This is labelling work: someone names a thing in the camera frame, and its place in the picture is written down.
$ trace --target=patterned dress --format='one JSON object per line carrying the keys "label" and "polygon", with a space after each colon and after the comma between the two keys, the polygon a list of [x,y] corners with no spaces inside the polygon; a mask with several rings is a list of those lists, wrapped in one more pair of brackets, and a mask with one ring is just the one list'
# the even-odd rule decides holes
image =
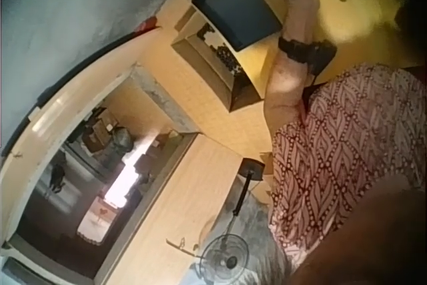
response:
{"label": "patterned dress", "polygon": [[360,65],[319,88],[273,140],[270,228],[293,263],[385,178],[425,190],[426,132],[426,88],[407,71]]}

